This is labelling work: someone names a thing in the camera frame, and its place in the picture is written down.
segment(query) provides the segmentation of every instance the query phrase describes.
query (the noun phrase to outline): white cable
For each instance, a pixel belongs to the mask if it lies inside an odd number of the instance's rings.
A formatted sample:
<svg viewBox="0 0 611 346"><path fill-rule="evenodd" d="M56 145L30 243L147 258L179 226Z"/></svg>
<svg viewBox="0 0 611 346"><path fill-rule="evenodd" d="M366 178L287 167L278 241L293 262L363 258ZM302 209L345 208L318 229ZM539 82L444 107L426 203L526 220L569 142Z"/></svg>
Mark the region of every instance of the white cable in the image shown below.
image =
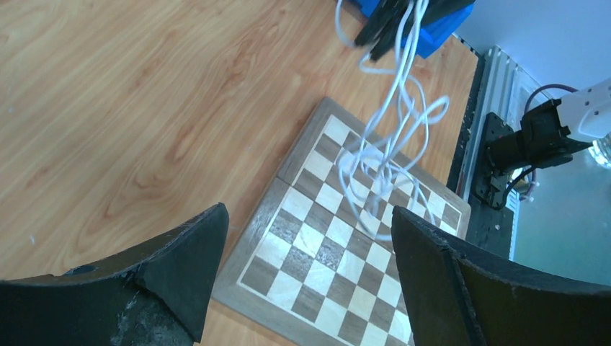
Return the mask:
<svg viewBox="0 0 611 346"><path fill-rule="evenodd" d="M420 199L427 209L427 215L431 223L435 224L433 213L430 210L429 203L424 196L424 193L420 189L420 183L418 179L413 177L409 170L416 165L418 160L424 155L424 151L427 149L429 144L429 125L438 123L450 105L450 99L447 96L442 96L435 100L431 105L427 106L427 102L424 96L424 89L420 82L409 74L414 58L416 56L416 46L420 35L420 26L424 12L429 5L429 0L411 0L405 11L405 14L401 18L399 23L397 35L395 37L394 56L395 56L395 69L386 68L373 68L365 65L365 62L369 60L370 53L366 52L361 60L359 61L359 69L366 74L385 74L394 75L395 79L391 89L388 91L386 98L380 109L376 110L361 135L360 139L349 146L348 150L344 151L337 161L339 168L339 181L344 189L344 195L348 199L350 208L354 216L357 218L359 225L376 239L382 241L390 241L390 236L382 236L374 234L360 218L357 212L354 199L360 200L365 204L365 210L369 213L370 217L377 215L378 206L382 196L389 194L397 187L412 183L414 190L412 192L412 200L414 202ZM347 38L342 30L342 26L339 23L339 14L341 13L342 0L338 0L337 7L335 9L335 30L339 39L349 48L354 47L354 43ZM405 48L401 49L401 41L403 40L403 29L407 22L407 19L414 11L414 23L409 31L406 38ZM413 83L419 91L421 100L422 111L416 109L416 99L410 97L407 93L406 83L410 81ZM378 126L384 115L387 113L388 108L391 106L391 102L395 99L395 108L397 113L397 128L390 133L388 136L383 138L381 141L371 143L367 145L367 139L374 132L375 127ZM436 114L433 113L441 107L441 110ZM406 128L408 121L412 119L413 123L407 129L406 133L401 136L403 130ZM416 157L407 164L405 167L400 167L393 158L401 151L413 134L416 132L420 125L424 126L424 144ZM372 197L361 196L355 191L354 185L350 184L354 179L354 173L357 169L362 170L372 181L376 191Z"/></svg>

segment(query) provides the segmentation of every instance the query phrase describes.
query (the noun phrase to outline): checkered board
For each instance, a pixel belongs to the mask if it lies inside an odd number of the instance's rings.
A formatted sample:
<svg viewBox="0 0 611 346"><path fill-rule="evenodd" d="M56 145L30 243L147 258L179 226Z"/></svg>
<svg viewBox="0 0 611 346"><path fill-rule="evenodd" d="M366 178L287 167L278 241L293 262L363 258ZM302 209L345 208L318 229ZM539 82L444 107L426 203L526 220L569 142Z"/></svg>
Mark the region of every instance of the checkered board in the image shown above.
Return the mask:
<svg viewBox="0 0 611 346"><path fill-rule="evenodd" d="M392 245L361 229L339 184L335 161L358 139L357 124L331 100L321 104L215 284L214 298L299 345L409 342ZM414 176L437 226L463 233L468 205L422 170ZM362 172L351 184L360 195L377 189ZM424 216L426 208L410 198L413 188L383 196L376 216L362 203L357 211L371 231L389 234L393 206Z"/></svg>

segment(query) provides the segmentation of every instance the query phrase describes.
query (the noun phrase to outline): blue plastic container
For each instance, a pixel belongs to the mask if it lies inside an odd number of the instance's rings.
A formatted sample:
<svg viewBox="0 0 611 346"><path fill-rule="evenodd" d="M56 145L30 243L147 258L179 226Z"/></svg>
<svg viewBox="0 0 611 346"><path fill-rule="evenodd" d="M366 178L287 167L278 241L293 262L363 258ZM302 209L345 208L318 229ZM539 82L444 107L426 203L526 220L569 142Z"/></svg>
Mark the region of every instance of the blue plastic container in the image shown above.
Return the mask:
<svg viewBox="0 0 611 346"><path fill-rule="evenodd" d="M373 13L380 0L352 0L361 8L361 13L367 18ZM462 24L471 11L473 5L443 17L426 27L420 28L420 38L416 47L416 54L426 59L433 54L447 38Z"/></svg>

